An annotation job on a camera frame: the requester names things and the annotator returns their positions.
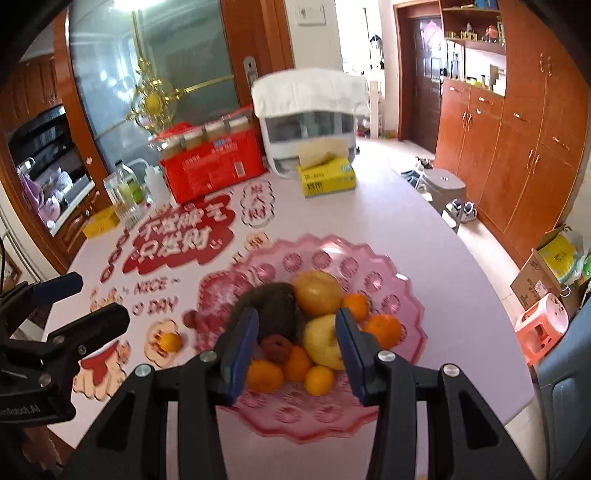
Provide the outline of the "overripe dark banana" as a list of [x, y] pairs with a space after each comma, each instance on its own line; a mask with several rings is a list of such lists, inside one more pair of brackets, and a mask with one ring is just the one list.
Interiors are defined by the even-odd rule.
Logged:
[[245, 309], [256, 310], [259, 315], [259, 343], [271, 335], [279, 335], [294, 343], [304, 324], [304, 316], [294, 295], [294, 286], [290, 283], [264, 284], [240, 295], [231, 307], [226, 330], [235, 329]]

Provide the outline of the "white squeeze bottle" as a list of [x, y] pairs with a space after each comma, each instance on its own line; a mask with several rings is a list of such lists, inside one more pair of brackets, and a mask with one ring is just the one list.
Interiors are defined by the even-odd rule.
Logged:
[[142, 185], [147, 189], [148, 196], [154, 206], [167, 205], [171, 201], [171, 194], [164, 179], [163, 171], [149, 164], [142, 158], [131, 160], [127, 163], [134, 173], [140, 173]]

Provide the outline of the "yellow speckled pear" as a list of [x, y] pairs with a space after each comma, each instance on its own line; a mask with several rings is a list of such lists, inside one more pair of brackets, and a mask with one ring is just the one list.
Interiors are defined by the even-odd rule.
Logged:
[[322, 271], [307, 271], [293, 280], [297, 305], [311, 318], [334, 314], [342, 305], [339, 281]]

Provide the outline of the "white countertop appliance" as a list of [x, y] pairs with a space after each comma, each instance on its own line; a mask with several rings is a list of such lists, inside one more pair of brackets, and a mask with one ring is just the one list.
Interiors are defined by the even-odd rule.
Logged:
[[296, 173], [298, 165], [297, 148], [305, 140], [322, 137], [345, 138], [349, 144], [349, 160], [354, 160], [358, 152], [356, 124], [366, 118], [321, 111], [257, 118], [262, 130], [266, 163], [277, 176], [290, 178]]

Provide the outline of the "red drink bottle pack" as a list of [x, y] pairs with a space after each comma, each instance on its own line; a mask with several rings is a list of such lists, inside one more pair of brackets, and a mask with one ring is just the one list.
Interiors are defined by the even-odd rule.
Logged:
[[259, 177], [266, 172], [252, 106], [202, 125], [178, 123], [148, 140], [177, 203]]

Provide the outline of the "pink plastic fruit bowl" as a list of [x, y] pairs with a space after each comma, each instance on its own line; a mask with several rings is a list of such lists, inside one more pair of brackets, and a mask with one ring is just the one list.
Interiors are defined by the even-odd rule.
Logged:
[[335, 235], [277, 240], [206, 275], [198, 287], [197, 350], [211, 348], [240, 307], [259, 312], [260, 342], [252, 380], [231, 411], [259, 435], [297, 443], [347, 437], [377, 416], [349, 387], [335, 332], [339, 307], [412, 363], [427, 341], [410, 279], [388, 256]]

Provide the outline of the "pink plastic stool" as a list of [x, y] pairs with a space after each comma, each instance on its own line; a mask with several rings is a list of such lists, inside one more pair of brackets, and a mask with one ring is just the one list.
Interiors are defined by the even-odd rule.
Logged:
[[561, 301], [548, 293], [517, 320], [515, 333], [528, 366], [542, 360], [561, 340], [569, 326]]

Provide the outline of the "clear bottle green label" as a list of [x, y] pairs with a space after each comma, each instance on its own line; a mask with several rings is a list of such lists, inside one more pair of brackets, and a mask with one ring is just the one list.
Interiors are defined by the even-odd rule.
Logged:
[[144, 193], [139, 180], [133, 170], [118, 160], [115, 163], [118, 192], [128, 205], [141, 205], [144, 202]]

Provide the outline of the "gold door ornament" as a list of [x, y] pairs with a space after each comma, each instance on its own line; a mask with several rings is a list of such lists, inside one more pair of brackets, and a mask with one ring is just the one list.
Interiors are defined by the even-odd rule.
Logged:
[[101, 74], [109, 107], [99, 102], [96, 136], [129, 124], [151, 134], [176, 121], [202, 124], [238, 107], [221, 3], [218, 1], [111, 1], [91, 22], [117, 77]]

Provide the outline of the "orange mandarin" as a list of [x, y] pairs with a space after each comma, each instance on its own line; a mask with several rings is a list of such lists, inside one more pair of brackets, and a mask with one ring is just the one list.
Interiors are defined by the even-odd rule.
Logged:
[[369, 299], [360, 292], [346, 294], [342, 298], [342, 308], [348, 309], [358, 324], [365, 322], [370, 316]]
[[283, 369], [280, 365], [267, 360], [252, 360], [245, 381], [250, 390], [271, 394], [280, 390], [283, 383]]
[[175, 354], [183, 346], [182, 336], [177, 332], [163, 332], [157, 339], [158, 348], [166, 354]]
[[311, 396], [322, 397], [332, 391], [335, 373], [328, 367], [317, 365], [308, 370], [304, 378], [304, 389]]
[[368, 320], [363, 330], [373, 335], [383, 350], [396, 347], [404, 337], [403, 326], [394, 315], [374, 315]]
[[290, 349], [290, 357], [283, 363], [283, 376], [287, 381], [303, 383], [312, 366], [314, 362], [308, 357], [304, 348], [293, 346]]

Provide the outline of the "yellow tissue box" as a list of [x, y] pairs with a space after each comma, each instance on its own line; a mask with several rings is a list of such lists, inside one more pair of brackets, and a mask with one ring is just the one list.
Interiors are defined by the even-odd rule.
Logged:
[[297, 177], [305, 198], [356, 189], [356, 173], [345, 138], [305, 140], [297, 148]]

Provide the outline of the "orange mandarin on table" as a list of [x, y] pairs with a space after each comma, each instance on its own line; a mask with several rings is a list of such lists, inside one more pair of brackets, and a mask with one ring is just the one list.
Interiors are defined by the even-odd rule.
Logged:
[[177, 332], [163, 332], [157, 339], [158, 348], [166, 354], [175, 354], [183, 346], [182, 336]]

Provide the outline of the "red yellow apple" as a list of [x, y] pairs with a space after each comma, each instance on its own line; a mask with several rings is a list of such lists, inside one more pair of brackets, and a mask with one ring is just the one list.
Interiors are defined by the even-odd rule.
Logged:
[[301, 345], [315, 364], [335, 371], [345, 369], [335, 333], [335, 314], [329, 314], [308, 321], [304, 327]]

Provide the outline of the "cardboard box on floor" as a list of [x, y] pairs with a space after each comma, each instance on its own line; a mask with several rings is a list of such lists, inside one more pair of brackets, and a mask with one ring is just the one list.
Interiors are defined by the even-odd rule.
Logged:
[[572, 318], [581, 305], [581, 289], [590, 279], [589, 254], [588, 242], [568, 225], [545, 234], [511, 284], [521, 306], [527, 310], [552, 293]]

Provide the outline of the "small red plum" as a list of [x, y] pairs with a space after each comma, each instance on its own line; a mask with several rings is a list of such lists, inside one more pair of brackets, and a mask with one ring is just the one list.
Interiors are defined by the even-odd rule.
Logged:
[[182, 314], [182, 323], [189, 329], [197, 328], [198, 312], [196, 310], [187, 310]]
[[264, 337], [260, 346], [262, 346], [264, 358], [276, 364], [287, 362], [293, 349], [290, 341], [278, 334]]

